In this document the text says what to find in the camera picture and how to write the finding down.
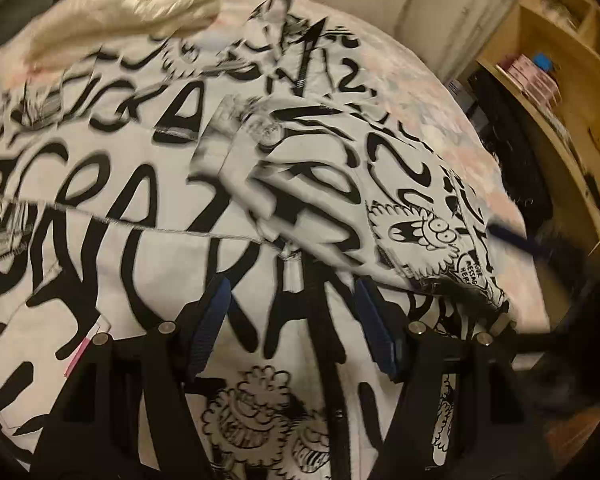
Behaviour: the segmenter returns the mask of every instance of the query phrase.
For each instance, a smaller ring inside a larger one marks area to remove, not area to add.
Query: printed fabric
[[[234,301],[186,396],[235,480],[368,476],[401,384],[368,352],[356,276],[449,336],[474,327],[419,282],[507,309],[480,197],[383,110],[358,38],[291,5],[267,0],[222,48],[133,38],[0,95],[0,439],[23,466],[95,333],[173,320],[218,272]],[[453,394],[445,376],[436,464]],[[139,449],[156,466],[146,424]]]

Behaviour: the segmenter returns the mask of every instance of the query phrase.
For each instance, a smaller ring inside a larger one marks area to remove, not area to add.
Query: black clamp
[[[417,320],[405,322],[368,277],[356,280],[354,302],[380,371],[404,383],[368,480],[552,478],[553,460],[536,416],[507,352],[489,333],[464,341]],[[432,440],[444,374],[456,374],[457,386],[446,461],[437,467]]]
[[[31,475],[41,480],[213,480],[182,384],[204,370],[231,301],[230,283],[218,275],[175,321],[129,339],[96,334],[48,415]],[[139,461],[142,394],[160,472]]]

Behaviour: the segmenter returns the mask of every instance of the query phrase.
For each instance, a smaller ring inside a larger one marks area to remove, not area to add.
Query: metal screw
[[[109,340],[109,334],[105,332],[98,332],[93,338],[91,342],[96,346],[102,346]]]
[[[413,334],[424,334],[427,331],[427,325],[421,321],[411,321],[409,323],[409,332]]]
[[[173,321],[164,321],[158,326],[158,332],[161,334],[170,334],[176,330],[176,324]]]
[[[480,332],[475,338],[481,345],[489,346],[491,343],[493,343],[493,337],[491,337],[491,334],[487,332]]]

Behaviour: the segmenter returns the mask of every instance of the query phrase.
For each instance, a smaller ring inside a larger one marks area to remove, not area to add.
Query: wooden cabinet
[[[600,266],[600,8],[595,0],[558,0],[573,16],[556,20],[543,0],[520,0],[478,56],[524,110],[526,133],[554,201],[553,224]],[[498,63],[545,54],[554,64],[562,102],[554,115],[537,110]]]

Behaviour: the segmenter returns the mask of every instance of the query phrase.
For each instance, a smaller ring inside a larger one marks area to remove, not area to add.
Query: pink tag
[[[77,351],[75,351],[74,358],[71,359],[71,362],[69,363],[69,366],[67,367],[66,372],[64,373],[65,377],[68,377],[69,374],[74,370],[75,364],[78,362],[78,359],[80,359],[80,356],[84,352],[84,349],[87,348],[87,345],[90,343],[90,341],[91,339],[89,339],[88,337],[85,337],[82,340],[82,343],[80,343],[80,346],[78,347]]]

